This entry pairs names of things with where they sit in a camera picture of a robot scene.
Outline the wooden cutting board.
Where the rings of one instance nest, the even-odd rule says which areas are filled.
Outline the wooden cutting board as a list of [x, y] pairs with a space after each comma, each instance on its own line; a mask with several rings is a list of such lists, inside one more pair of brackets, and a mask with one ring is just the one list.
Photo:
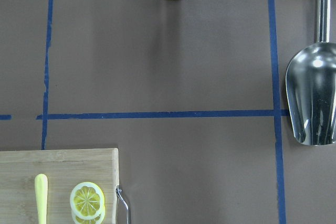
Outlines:
[[82, 182], [93, 182], [105, 196], [104, 223], [117, 218], [119, 184], [117, 148], [2, 151], [1, 223], [37, 223], [34, 180], [48, 179], [47, 223], [72, 223], [70, 194]]

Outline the upper lemon slice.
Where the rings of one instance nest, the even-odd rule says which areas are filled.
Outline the upper lemon slice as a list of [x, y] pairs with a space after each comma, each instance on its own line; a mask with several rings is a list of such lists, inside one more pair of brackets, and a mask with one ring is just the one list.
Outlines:
[[71, 210], [82, 219], [97, 217], [105, 207], [105, 197], [101, 188], [93, 182], [77, 184], [70, 193]]

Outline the hidden lemon slice underneath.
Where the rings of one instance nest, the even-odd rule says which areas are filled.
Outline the hidden lemon slice underneath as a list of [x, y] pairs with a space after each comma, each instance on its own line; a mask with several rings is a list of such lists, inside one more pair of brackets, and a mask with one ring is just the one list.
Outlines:
[[105, 218], [105, 208], [102, 209], [101, 213], [92, 219], [82, 219], [78, 217], [73, 211], [71, 212], [72, 220], [75, 224], [102, 224]]

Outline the metal scoop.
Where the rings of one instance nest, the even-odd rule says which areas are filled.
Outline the metal scoop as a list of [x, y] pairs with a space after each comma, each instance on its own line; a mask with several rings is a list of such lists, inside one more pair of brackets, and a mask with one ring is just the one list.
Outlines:
[[335, 143], [335, 44], [330, 42], [331, 0], [316, 0], [314, 43], [290, 60], [286, 94], [295, 139]]

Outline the yellow plastic knife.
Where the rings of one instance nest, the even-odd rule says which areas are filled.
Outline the yellow plastic knife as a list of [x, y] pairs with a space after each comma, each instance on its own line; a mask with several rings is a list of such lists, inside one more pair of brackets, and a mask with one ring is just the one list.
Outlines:
[[38, 214], [38, 223], [47, 223], [48, 178], [45, 174], [35, 177], [35, 196]]

